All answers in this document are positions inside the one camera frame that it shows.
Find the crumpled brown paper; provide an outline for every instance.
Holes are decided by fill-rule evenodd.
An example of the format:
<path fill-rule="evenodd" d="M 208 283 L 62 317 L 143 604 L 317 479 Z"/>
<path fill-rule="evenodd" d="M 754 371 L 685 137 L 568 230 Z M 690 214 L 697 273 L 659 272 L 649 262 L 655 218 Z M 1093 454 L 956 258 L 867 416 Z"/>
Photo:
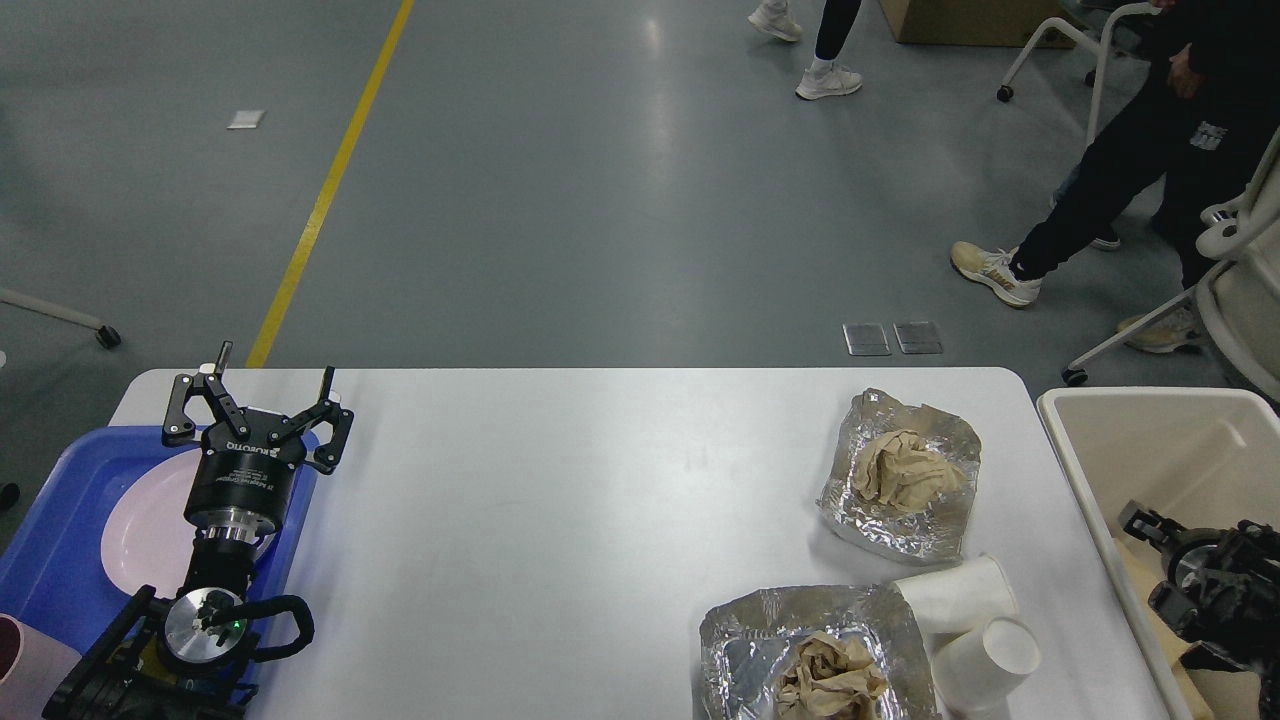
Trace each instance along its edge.
<path fill-rule="evenodd" d="M 778 720 L 879 720 L 876 698 L 888 683 L 859 639 L 814 633 L 797 652 L 778 682 Z"/>
<path fill-rule="evenodd" d="M 945 492 L 964 487 L 965 475 L 942 455 L 928 450 L 919 434 L 893 430 L 858 454 L 854 488 L 865 500 L 919 512 Z"/>

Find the paper cup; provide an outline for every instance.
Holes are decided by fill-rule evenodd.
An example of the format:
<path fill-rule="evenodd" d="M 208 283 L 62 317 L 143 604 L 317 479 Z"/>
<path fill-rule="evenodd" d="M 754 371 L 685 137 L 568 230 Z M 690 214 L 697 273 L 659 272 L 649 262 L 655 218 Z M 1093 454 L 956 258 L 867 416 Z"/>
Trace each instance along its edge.
<path fill-rule="evenodd" d="M 1039 662 L 1039 646 L 1027 625 L 992 618 L 933 656 L 933 685 L 951 710 L 980 714 L 1004 702 Z"/>
<path fill-rule="evenodd" d="M 0 614 L 0 720 L 38 720 L 79 653 Z"/>
<path fill-rule="evenodd" d="M 965 633 L 992 618 L 1018 614 L 1005 571 L 989 555 L 893 584 L 925 634 Z"/>

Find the foil tray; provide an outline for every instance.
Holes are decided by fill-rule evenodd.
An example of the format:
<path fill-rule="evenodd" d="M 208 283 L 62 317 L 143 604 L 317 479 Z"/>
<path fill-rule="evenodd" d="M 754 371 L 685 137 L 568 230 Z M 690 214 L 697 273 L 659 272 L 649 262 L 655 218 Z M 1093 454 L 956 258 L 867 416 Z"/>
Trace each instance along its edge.
<path fill-rule="evenodd" d="M 867 443 L 892 430 L 914 430 L 929 450 L 960 468 L 969 482 L 920 512 L 864 500 L 854 489 L 854 461 Z M 836 459 L 818 507 L 837 536 L 891 560 L 911 565 L 959 562 L 978 492 L 980 459 L 982 441 L 961 418 L 928 405 L 902 405 L 884 391 L 868 388 L 852 400 L 840 423 Z"/>
<path fill-rule="evenodd" d="M 772 720 L 778 678 L 818 630 L 870 651 L 888 680 L 883 720 L 941 720 L 924 641 L 892 585 L 767 588 L 713 609 L 699 628 L 708 717 Z"/>

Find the robot part in bin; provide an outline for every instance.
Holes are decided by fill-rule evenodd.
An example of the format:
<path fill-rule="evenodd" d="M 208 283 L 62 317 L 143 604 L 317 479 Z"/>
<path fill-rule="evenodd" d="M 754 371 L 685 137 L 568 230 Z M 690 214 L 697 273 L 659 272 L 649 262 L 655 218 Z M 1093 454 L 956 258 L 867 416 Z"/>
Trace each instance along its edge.
<path fill-rule="evenodd" d="M 253 551 L 280 532 L 302 465 L 333 473 L 355 414 L 332 392 L 326 368 L 315 405 L 287 416 L 242 407 L 223 386 L 230 354 L 192 375 L 178 375 L 169 396 L 161 442 L 196 442 L 187 402 L 201 397 L 214 423 L 200 437 L 202 451 L 184 515 L 195 525 L 191 565 L 173 600 L 143 585 L 70 671 L 45 706 L 50 720 L 223 720 L 244 716 L 257 687 L 242 679 L 251 662 L 296 655 L 315 637 L 307 603 L 297 596 L 246 602 L 253 582 Z M 307 454 L 302 437 L 319 424 L 330 441 Z M 255 620 L 289 614 L 298 635 L 259 647 Z"/>
<path fill-rule="evenodd" d="M 1165 580 L 1147 603 L 1193 643 L 1183 666 L 1257 673 L 1258 715 L 1280 720 L 1280 534 L 1251 520 L 1187 529 L 1134 501 L 1120 527 L 1160 551 Z"/>

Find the yellow floor line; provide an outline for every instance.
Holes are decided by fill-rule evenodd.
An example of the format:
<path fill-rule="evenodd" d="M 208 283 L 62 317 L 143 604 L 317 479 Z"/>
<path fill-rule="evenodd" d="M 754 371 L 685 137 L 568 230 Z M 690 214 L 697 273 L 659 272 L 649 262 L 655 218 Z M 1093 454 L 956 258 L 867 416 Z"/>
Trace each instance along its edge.
<path fill-rule="evenodd" d="M 293 293 L 298 290 L 302 272 L 307 268 L 316 237 L 320 236 L 320 228 L 324 227 L 324 219 L 329 214 L 334 195 L 338 193 L 338 186 L 342 184 L 342 176 L 347 172 L 351 154 L 360 140 L 360 132 L 365 128 L 365 119 L 369 118 L 369 109 L 372 108 L 374 99 L 378 97 L 378 88 L 383 85 L 387 65 L 392 61 L 396 44 L 399 42 L 401 32 L 404 29 L 404 23 L 408 22 L 408 14 L 412 9 L 413 0 L 403 0 L 399 12 L 396 13 L 396 20 L 392 23 L 390 32 L 387 33 L 381 53 L 378 54 L 374 70 L 369 73 L 365 92 L 361 94 L 360 104 L 356 105 L 356 111 L 351 115 L 347 133 L 342 136 L 342 145 L 338 146 L 338 154 L 329 167 L 329 174 L 320 187 L 320 195 L 316 197 L 315 208 L 311 209 L 311 217 L 307 218 L 307 225 L 302 229 L 302 237 L 298 238 L 298 246 L 293 250 L 293 259 L 289 260 L 284 278 L 280 279 L 280 287 L 275 291 L 275 299 L 271 300 L 271 307 L 266 311 L 262 327 L 257 331 L 257 340 L 253 341 L 253 348 L 246 361 L 248 368 L 261 368 L 266 363 L 266 356 L 271 354 L 275 336 L 280 332 L 280 324 L 284 323 L 284 315 L 289 311 L 289 304 L 293 302 Z"/>

